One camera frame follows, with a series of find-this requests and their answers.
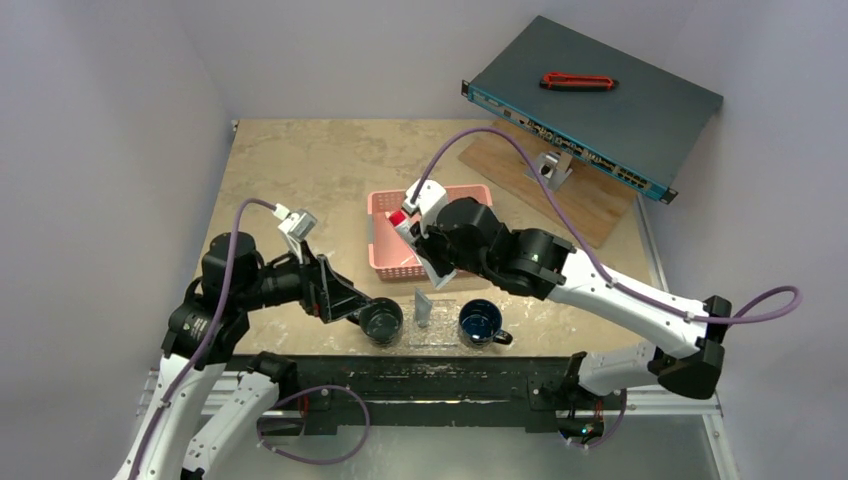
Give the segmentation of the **pink perforated plastic basket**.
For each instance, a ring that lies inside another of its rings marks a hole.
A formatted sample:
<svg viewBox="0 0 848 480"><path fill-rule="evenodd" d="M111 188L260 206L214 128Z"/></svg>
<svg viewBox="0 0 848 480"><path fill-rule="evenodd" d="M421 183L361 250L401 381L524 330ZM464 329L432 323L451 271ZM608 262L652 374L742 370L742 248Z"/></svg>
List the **pink perforated plastic basket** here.
<svg viewBox="0 0 848 480"><path fill-rule="evenodd" d="M384 282L427 280L425 269L389 220L412 190L375 191L367 198L369 264Z"/></svg>

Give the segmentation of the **dark blue mug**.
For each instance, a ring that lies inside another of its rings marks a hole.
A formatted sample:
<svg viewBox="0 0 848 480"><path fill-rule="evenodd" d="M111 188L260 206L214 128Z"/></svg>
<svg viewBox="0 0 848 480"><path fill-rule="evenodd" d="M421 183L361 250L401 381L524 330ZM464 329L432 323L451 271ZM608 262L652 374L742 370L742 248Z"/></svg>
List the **dark blue mug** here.
<svg viewBox="0 0 848 480"><path fill-rule="evenodd" d="M460 309L458 336L463 344L472 348L511 345L514 341L513 335L503 329L498 306L485 299L471 300Z"/></svg>

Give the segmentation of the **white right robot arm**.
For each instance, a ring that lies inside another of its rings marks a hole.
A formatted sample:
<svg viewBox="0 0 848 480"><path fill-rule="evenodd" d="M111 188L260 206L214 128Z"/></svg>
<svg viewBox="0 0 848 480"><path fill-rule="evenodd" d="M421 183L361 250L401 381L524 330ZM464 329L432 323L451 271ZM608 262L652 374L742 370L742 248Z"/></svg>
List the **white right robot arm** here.
<svg viewBox="0 0 848 480"><path fill-rule="evenodd" d="M441 277L463 270L511 295L576 307L642 337L635 346L579 354L561 381L569 404L584 407L645 385L690 399L714 395L725 350L710 309L726 301L675 298L619 274L605 280L586 251L546 230L511 230L470 197L447 203L410 230L410 246Z"/></svg>

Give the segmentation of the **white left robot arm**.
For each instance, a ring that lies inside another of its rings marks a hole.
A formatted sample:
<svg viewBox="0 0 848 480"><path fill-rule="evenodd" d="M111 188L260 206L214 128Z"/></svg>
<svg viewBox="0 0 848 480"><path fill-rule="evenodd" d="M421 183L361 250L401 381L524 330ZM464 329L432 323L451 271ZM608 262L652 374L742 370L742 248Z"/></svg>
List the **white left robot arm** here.
<svg viewBox="0 0 848 480"><path fill-rule="evenodd" d="M219 410L200 422L250 327L251 312L297 303L324 323L358 323L374 304L324 256L314 255L305 242L297 247L265 262L245 232L223 233L210 242L200 276L169 317L153 396L117 478L208 479L262 414L295 404L305 415L313 397L332 389L302 386L297 361L260 352Z"/></svg>

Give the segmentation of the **dark green mug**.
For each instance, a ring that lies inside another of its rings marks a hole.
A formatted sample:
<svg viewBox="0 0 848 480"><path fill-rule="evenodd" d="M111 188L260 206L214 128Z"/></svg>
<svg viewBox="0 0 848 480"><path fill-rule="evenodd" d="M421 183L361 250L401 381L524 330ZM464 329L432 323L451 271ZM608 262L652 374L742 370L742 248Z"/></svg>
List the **dark green mug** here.
<svg viewBox="0 0 848 480"><path fill-rule="evenodd" d="M360 330L372 343L388 346L401 336L403 311L394 300L378 297L360 311L358 321Z"/></svg>

